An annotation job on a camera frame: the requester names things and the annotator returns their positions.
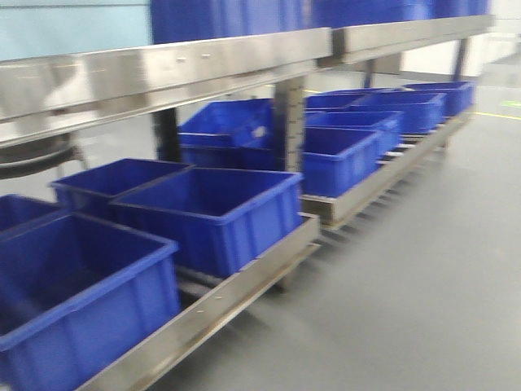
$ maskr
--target stainless steel shelf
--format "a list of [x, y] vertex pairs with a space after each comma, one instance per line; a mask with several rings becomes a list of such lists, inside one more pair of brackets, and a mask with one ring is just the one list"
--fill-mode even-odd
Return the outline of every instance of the stainless steel shelf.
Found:
[[0, 62], [0, 148], [305, 75], [331, 30]]
[[491, 15], [413, 20], [386, 24], [350, 26], [333, 30], [333, 55], [321, 59], [322, 67], [355, 64], [436, 43], [486, 33]]
[[156, 333], [82, 385], [80, 391], [138, 391], [157, 381], [223, 328], [270, 287], [292, 272], [318, 246], [318, 217], [303, 224], [232, 275]]
[[338, 228], [362, 211], [385, 190], [392, 187], [407, 174], [422, 158], [436, 147], [443, 146], [448, 138], [461, 129], [471, 118], [472, 109], [456, 116], [428, 136], [408, 144], [403, 153], [396, 154], [384, 167], [369, 176], [364, 182], [346, 191], [338, 198], [303, 195], [302, 209], [320, 216], [323, 225]]

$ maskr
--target metal shelf edge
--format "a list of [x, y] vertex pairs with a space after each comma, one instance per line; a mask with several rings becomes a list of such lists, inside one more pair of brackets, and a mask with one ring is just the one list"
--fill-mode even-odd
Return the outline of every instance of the metal shelf edge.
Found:
[[468, 123], [472, 113], [473, 108], [469, 108], [443, 125], [439, 125], [436, 132], [423, 138], [415, 147], [410, 148], [402, 156], [386, 164], [338, 198], [301, 196], [302, 209], [307, 213], [319, 215], [322, 225], [327, 228], [340, 228], [349, 218], [362, 211], [372, 200], [398, 182], [429, 152], [442, 146], [447, 138]]
[[314, 251], [318, 217], [302, 215], [296, 230], [77, 390], [137, 391], [155, 383]]
[[386, 24], [365, 24], [333, 30], [331, 57], [318, 60], [320, 67], [355, 64], [402, 51], [486, 33], [492, 15], [412, 20]]

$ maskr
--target blue storage crate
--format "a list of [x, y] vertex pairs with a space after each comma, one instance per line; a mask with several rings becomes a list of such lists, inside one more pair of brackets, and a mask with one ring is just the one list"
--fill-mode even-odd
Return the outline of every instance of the blue storage crate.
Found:
[[488, 0], [472, 0], [469, 2], [469, 15], [487, 15], [489, 12]]
[[470, 2], [476, 0], [434, 0], [435, 18], [453, 18], [467, 16], [470, 12]]
[[51, 183], [58, 200], [72, 210], [112, 219], [108, 202], [143, 184], [175, 174], [188, 164], [123, 159]]
[[354, 90], [333, 90], [321, 92], [319, 95], [351, 95], [351, 94], [373, 94], [374, 92], [384, 92], [391, 90], [389, 88], [356, 88]]
[[475, 83], [473, 81], [407, 84], [404, 87], [430, 94], [446, 93], [445, 116], [456, 116], [474, 103]]
[[331, 27], [378, 23], [379, 0], [314, 0], [311, 2], [312, 27]]
[[154, 43], [277, 33], [298, 27], [300, 4], [279, 0], [152, 0]]
[[60, 205], [9, 194], [0, 197], [0, 239], [61, 217]]
[[241, 169], [239, 147], [206, 147], [204, 145], [181, 145], [182, 160], [198, 167], [216, 169]]
[[264, 142], [273, 132], [271, 99], [212, 102], [181, 125], [185, 145], [241, 147]]
[[306, 111], [339, 112], [347, 110], [366, 94], [317, 94], [306, 98]]
[[401, 143], [403, 112], [328, 112], [307, 117], [306, 125], [381, 131], [378, 144], [378, 154], [381, 156]]
[[241, 270], [301, 222], [301, 174], [191, 169], [112, 203], [120, 222], [179, 242], [177, 263]]
[[307, 128], [303, 192], [338, 197], [377, 169], [380, 132]]
[[0, 383], [69, 391], [179, 311], [169, 240], [65, 216], [0, 241]]
[[404, 112], [403, 133], [426, 134], [444, 120], [445, 94], [416, 91], [367, 95], [349, 107], [361, 112]]
[[432, 19], [434, 0], [383, 0], [379, 23]]

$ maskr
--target white wall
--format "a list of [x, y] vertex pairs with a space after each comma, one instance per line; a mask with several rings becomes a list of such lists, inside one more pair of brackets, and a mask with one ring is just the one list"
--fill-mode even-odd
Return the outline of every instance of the white wall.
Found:
[[0, 60], [151, 43], [147, 0], [2, 0]]
[[[496, 25], [491, 33], [473, 37], [463, 74], [477, 77], [485, 64], [514, 54], [521, 34], [521, 0], [491, 0]], [[449, 75], [453, 71], [457, 43], [446, 42], [404, 53], [402, 71]]]

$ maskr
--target metal shelf rack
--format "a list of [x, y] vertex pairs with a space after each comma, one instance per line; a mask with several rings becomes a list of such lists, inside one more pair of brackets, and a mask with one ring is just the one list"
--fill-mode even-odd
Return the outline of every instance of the metal shelf rack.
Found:
[[[311, 29], [262, 36], [145, 46], [0, 63], [0, 152], [89, 126], [154, 113], [160, 157], [179, 158], [175, 107], [276, 83], [275, 132], [281, 169], [299, 171], [304, 78], [319, 68], [374, 59], [460, 39], [459, 77], [468, 37], [485, 33], [489, 16]], [[340, 224], [393, 184], [467, 120], [403, 146], [402, 156], [337, 199], [303, 197], [304, 209]], [[152, 336], [82, 385], [80, 391], [144, 390], [280, 283], [317, 247], [319, 220], [304, 215], [292, 234], [224, 281], [189, 276], [180, 284], [192, 304]]]
[[[318, 63], [322, 67], [334, 67], [366, 61], [364, 87], [370, 87], [376, 59], [436, 43], [459, 40], [452, 75], [452, 79], [457, 81], [461, 78], [469, 37], [486, 33], [493, 25], [493, 20], [491, 15], [476, 15], [335, 29], [332, 35], [333, 55], [320, 59]], [[372, 200], [398, 182], [429, 152], [445, 146], [450, 136], [461, 129], [470, 118], [471, 111], [467, 110], [440, 125], [425, 138], [405, 138], [404, 145], [384, 157], [385, 163], [388, 164], [364, 182], [337, 198], [303, 195], [303, 210], [319, 215], [322, 225], [329, 229], [341, 227], [349, 218], [362, 211]]]

